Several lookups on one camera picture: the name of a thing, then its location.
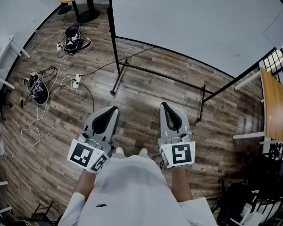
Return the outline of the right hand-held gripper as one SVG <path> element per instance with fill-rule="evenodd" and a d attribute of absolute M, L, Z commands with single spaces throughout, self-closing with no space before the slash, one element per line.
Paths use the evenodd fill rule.
<path fill-rule="evenodd" d="M 191 166 L 195 163 L 195 142 L 191 138 L 187 116 L 167 102 L 161 103 L 159 113 L 161 138 L 158 139 L 158 149 L 166 168 Z"/>

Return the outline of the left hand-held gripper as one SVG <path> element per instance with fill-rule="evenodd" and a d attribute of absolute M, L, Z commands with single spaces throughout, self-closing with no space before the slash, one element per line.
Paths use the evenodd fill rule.
<path fill-rule="evenodd" d="M 73 139 L 67 160 L 90 173 L 99 173 L 112 156 L 112 136 L 119 120 L 117 106 L 102 108 L 91 114 L 77 139 Z"/>

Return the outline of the black-framed whiteboard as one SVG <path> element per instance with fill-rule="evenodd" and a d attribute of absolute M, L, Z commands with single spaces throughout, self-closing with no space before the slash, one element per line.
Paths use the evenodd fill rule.
<path fill-rule="evenodd" d="M 263 32 L 283 0 L 109 0 L 111 37 L 170 50 L 238 81 L 277 48 Z"/>

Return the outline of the person's right forearm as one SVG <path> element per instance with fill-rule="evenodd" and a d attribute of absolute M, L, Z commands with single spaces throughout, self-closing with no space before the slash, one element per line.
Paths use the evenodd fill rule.
<path fill-rule="evenodd" d="M 192 200 L 192 193 L 184 167 L 172 168 L 171 191 L 177 202 Z"/>

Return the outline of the person's left forearm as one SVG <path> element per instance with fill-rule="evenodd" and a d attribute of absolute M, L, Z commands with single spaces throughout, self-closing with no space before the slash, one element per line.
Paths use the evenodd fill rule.
<path fill-rule="evenodd" d="M 82 194 L 85 198 L 85 201 L 87 201 L 94 188 L 95 179 L 96 174 L 83 170 L 74 187 L 73 193 Z"/>

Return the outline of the black helmet with grey gear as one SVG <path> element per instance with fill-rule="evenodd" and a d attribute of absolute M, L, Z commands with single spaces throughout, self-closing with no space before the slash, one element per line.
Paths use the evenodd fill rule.
<path fill-rule="evenodd" d="M 38 105 L 47 103 L 49 99 L 49 91 L 39 73 L 30 73 L 29 77 L 23 80 L 23 85 L 26 86 L 29 95 Z"/>

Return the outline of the person's white shirt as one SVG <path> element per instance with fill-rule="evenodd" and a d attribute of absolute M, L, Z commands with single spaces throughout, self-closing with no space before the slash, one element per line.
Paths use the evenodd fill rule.
<path fill-rule="evenodd" d="M 177 202 L 148 155 L 115 153 L 85 201 L 73 193 L 58 226 L 217 226 L 204 197 Z"/>

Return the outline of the black chair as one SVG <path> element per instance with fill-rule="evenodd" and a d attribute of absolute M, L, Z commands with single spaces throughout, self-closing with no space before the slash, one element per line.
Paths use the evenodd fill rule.
<path fill-rule="evenodd" d="M 219 211 L 217 222 L 222 226 L 271 225 L 283 207 L 283 150 L 251 153 L 245 160 L 243 181 L 225 188 L 212 210 Z"/>

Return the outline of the wooden desk with white legs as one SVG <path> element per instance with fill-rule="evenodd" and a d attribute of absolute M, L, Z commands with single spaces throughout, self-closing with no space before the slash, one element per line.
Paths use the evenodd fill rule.
<path fill-rule="evenodd" d="M 233 139 L 267 137 L 283 142 L 283 86 L 270 73 L 261 68 L 245 81 L 235 86 L 239 90 L 256 78 L 261 79 L 264 103 L 264 129 L 262 132 L 234 135 Z"/>

